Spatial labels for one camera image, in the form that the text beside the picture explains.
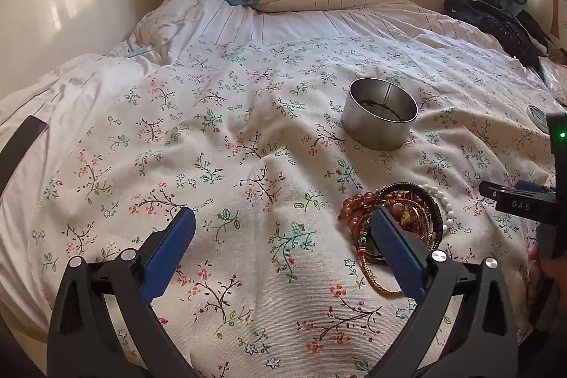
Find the operator right hand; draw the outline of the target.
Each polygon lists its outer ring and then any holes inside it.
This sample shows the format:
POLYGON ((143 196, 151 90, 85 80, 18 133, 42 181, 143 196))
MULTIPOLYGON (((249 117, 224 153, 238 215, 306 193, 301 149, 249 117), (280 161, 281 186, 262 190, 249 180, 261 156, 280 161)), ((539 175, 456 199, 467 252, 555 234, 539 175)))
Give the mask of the operator right hand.
POLYGON ((528 304, 535 303, 538 293, 542 287, 545 277, 552 279, 559 289, 558 309, 566 312, 567 304, 567 259, 565 256, 559 258, 542 258, 539 247, 534 246, 529 252, 529 284, 527 287, 528 304))

